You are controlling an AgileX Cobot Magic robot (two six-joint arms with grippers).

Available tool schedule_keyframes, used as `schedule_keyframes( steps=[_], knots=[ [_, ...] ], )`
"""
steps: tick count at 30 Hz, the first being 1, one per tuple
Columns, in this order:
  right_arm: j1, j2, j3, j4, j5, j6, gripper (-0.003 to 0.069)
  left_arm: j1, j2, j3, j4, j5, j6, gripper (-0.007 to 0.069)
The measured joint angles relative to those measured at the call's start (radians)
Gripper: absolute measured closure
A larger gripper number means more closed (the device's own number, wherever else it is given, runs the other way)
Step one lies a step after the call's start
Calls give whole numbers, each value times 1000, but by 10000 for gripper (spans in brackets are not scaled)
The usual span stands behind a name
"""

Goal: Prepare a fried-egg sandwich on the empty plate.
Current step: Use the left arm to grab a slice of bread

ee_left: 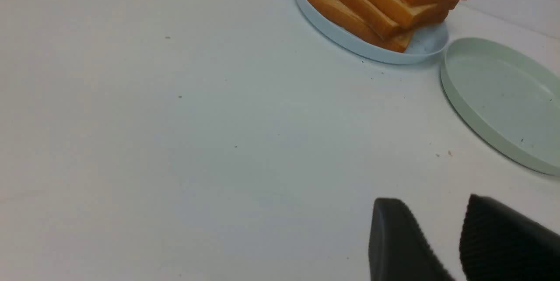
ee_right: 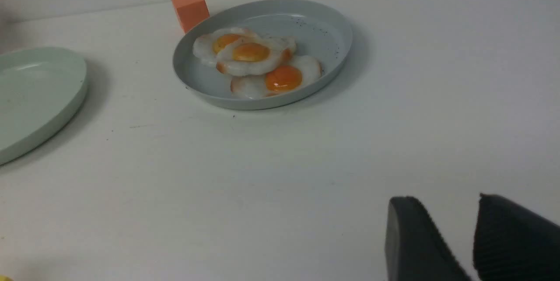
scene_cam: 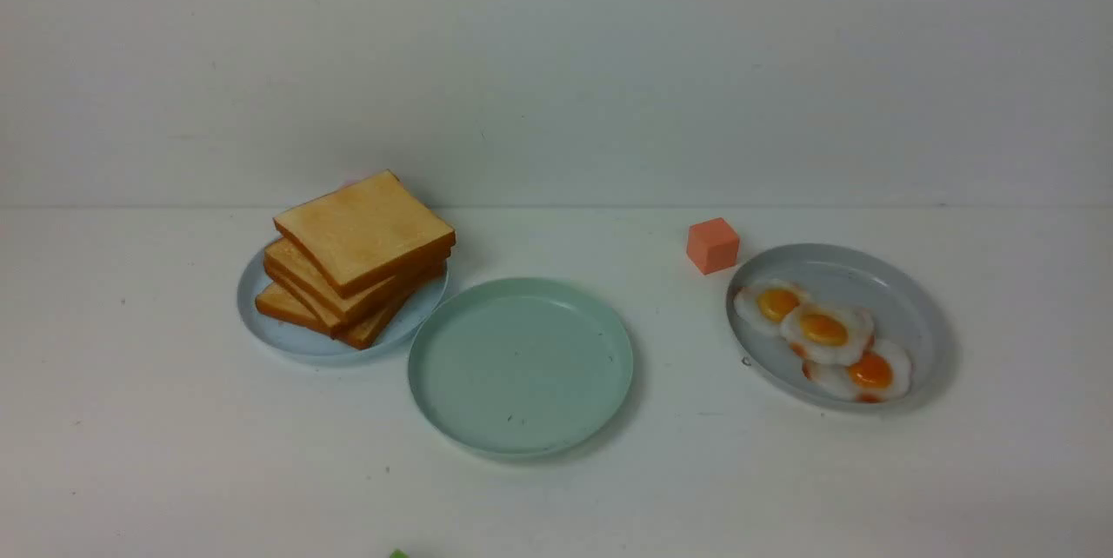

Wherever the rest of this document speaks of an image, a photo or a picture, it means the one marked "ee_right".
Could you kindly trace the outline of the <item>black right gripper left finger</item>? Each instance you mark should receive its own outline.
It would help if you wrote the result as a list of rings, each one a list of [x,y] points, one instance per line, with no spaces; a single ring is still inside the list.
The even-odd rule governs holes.
[[[388,281],[469,281],[432,217],[415,197],[392,197],[385,234]]]

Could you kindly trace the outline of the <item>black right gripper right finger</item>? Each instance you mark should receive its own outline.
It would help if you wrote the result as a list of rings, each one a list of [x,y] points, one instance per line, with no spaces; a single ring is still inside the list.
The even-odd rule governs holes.
[[[559,225],[508,198],[481,194],[473,265],[482,281],[557,281]]]

